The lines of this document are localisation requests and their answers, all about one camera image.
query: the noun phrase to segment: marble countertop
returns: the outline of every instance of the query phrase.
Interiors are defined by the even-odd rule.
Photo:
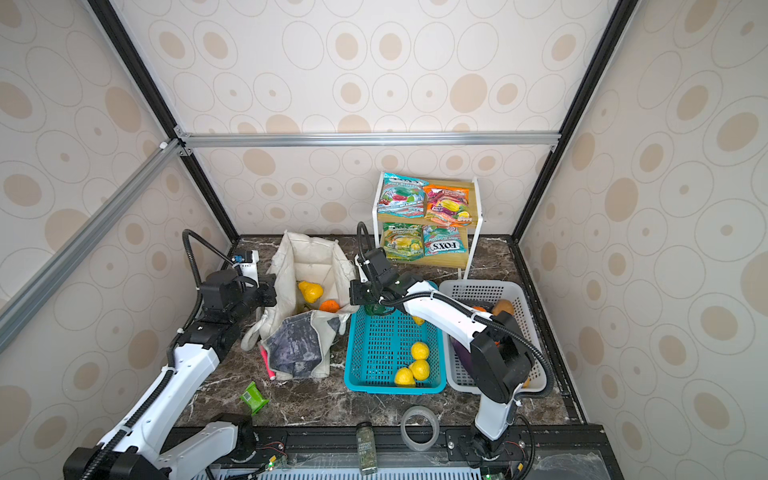
[[[259,274],[269,268],[270,259],[280,245],[282,237],[251,237],[240,241],[235,253],[259,250]],[[347,257],[353,258],[353,237],[328,237],[339,241]],[[456,277],[455,269],[418,266],[410,271],[426,280],[440,284]],[[481,237],[470,278],[519,282],[518,272],[503,237]],[[249,319],[246,330],[257,319]],[[405,410],[413,405],[431,409],[441,425],[470,425],[478,411],[479,396],[457,392],[446,386],[435,395],[371,395],[353,392],[344,383],[344,364],[349,334],[337,336],[331,346],[330,375],[325,379],[301,379],[285,382],[270,381],[258,349],[244,352],[238,342],[229,355],[208,376],[195,393],[189,405],[179,416],[177,426],[201,426],[220,412],[248,414],[249,408],[240,395],[254,381],[263,396],[270,400],[256,415],[254,425],[264,426],[344,426],[363,421],[374,425],[399,425]],[[560,425],[568,414],[563,400],[555,391],[545,399],[526,399],[521,412],[531,423]]]

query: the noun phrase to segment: pink pen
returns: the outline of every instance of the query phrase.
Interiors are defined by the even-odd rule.
[[[267,358],[266,350],[261,345],[259,345],[259,350],[261,350],[261,358],[264,359],[264,366],[266,367],[266,374],[270,376],[270,380],[276,379],[277,375],[275,375],[275,372],[273,372],[270,369],[270,361]]]

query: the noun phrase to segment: teal basket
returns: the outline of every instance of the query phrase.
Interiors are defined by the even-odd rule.
[[[429,378],[416,387],[395,385],[398,369],[413,363],[411,346],[429,347]],[[346,350],[344,383],[355,392],[386,395],[424,395],[445,388],[442,332],[429,322],[416,325],[413,317],[396,310],[391,315],[368,316],[361,306],[352,316]]]

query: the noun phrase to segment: wall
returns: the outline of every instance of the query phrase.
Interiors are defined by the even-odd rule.
[[[0,354],[0,478],[60,478],[165,365],[195,288],[181,243],[191,228],[229,242],[173,160]],[[192,240],[200,272],[221,264]]]
[[[0,307],[165,136],[74,0],[0,2]]]
[[[625,478],[764,478],[768,3],[637,14],[522,241]]]
[[[546,145],[201,148],[197,158],[241,233],[355,233],[371,224],[379,172],[478,176],[484,233],[512,231],[549,153]]]
[[[197,133],[557,130],[615,4],[113,3]]]

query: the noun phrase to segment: white plastic basket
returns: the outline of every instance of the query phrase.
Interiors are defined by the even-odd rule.
[[[457,300],[477,300],[486,303],[496,303],[500,299],[509,300],[515,306],[515,319],[518,321],[523,336],[536,348],[541,350],[541,344],[536,335],[533,317],[528,304],[525,302],[523,289],[517,283],[502,282],[501,280],[446,280],[440,284],[440,292]],[[475,386],[475,380],[467,373],[453,350],[451,339],[443,332],[445,355],[445,370],[448,373],[448,384],[459,392],[480,395],[480,389]],[[544,370],[538,361],[531,370],[531,382],[522,391],[538,392],[547,383]]]

